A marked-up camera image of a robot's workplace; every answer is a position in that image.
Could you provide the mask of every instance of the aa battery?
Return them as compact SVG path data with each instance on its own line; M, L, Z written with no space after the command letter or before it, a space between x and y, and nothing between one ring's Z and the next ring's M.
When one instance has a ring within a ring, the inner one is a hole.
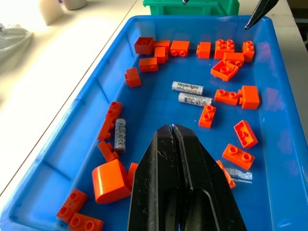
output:
M115 124L115 151L120 154L125 152L126 121L119 118L115 121Z
M203 86L188 84L188 83L181 83L181 82L176 82L176 81L172 83L173 90L195 94L195 95L202 95L203 88L204 88Z
M187 93L180 93L178 100L179 102L182 102L182 103L189 103L189 104L198 105L201 107L212 104L212 98L198 96L198 95L191 95Z

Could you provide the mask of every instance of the orange curved brick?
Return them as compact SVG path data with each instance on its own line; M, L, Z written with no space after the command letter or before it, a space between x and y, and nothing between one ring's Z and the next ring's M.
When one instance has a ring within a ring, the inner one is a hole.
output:
M234 52L234 42L233 40L227 40L224 41L222 39L219 39L216 41L215 43L215 55L214 55L214 59L222 59L223 58L223 54L225 52Z
M236 53L236 52L234 52L234 53L233 52L225 52L223 54L222 60L240 67L240 66L243 66L243 63L244 63L244 54L243 53Z
M168 54L165 47L156 47L154 57L157 58L157 63L164 64L168 60Z
M189 41L173 41L170 48L170 52L173 56L187 57L189 44L190 44Z
M257 109L260 104L258 89L256 86L242 86L242 89L238 91L240 101L244 109Z
M158 71L157 58L139 59L139 69L141 72Z
M243 148L251 148L258 143L258 140L247 121L241 120L234 126L234 130Z
M134 175L135 175L135 171L138 167L138 164L136 163L131 163L128 173L127 173L127 184L130 187L133 187L133 181L134 181Z
M134 47L135 47L136 54L150 55L154 51L154 38L139 37Z
M119 118L121 111L122 111L122 108L123 108L122 103L113 101L110 104L110 107L109 107L108 112L106 114L106 118L111 117L113 122L115 122Z
M226 168L224 167L224 165L222 164L222 162L220 160L216 161L216 163L218 164L218 166L222 169L223 173L225 174L228 184L230 186L231 189L234 189L236 184L234 183L234 181L232 180L231 176L229 175L229 173L227 172Z
M57 213L57 217L69 223L74 213L81 209L87 198L88 196L85 193L78 189L74 189Z
M209 59L211 52L211 42L200 42L197 46L197 55L199 59Z
M255 160L255 157L243 150L235 147L232 144L228 144L227 148L223 152L222 157L236 164L237 166L248 171Z
M221 60L212 68L211 74L217 78L221 78L223 81L229 81L238 70L238 66Z
M130 196L127 175L118 159L98 166L92 171L95 201L108 204Z
M73 231L101 231L103 225L101 220L75 213L67 228Z
M236 106L238 98L239 95L235 92L229 92L223 89L218 89L216 91L214 101Z
M141 80L136 67L126 70L125 82L131 88L141 86Z
M116 152L111 152L113 150L113 146L111 145L111 143L106 143L105 141L102 141L98 144L98 148L102 152L107 162L119 158Z
M199 119L199 126L204 128L211 128L215 112L216 107L213 107L211 105L205 105Z
M243 54L245 62L251 62L254 59L255 47L252 41L247 41L243 43Z

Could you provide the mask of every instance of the rounded orange block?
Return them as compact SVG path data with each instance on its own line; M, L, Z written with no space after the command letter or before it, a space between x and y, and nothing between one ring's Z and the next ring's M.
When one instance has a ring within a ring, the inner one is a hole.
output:
M98 166L92 171L95 201L108 204L130 196L127 175L118 159Z

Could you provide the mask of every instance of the battery label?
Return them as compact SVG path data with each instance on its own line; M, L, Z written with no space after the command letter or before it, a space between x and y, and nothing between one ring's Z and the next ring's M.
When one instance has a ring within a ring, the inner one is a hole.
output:
M198 96L198 95L191 95L187 93L180 93L178 100L181 103L189 103L189 104L198 105L201 107L212 104L212 98Z
M195 95L202 95L203 88L204 88L203 86L188 84L188 83L181 83L181 82L176 82L176 81L172 83L173 90L195 94Z

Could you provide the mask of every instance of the white container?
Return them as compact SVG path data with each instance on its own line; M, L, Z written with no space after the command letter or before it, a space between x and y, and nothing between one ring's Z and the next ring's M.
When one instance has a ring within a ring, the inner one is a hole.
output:
M46 25L50 25L64 14L58 0L39 0L38 6Z
M78 10L88 4L87 0L62 0L69 11Z

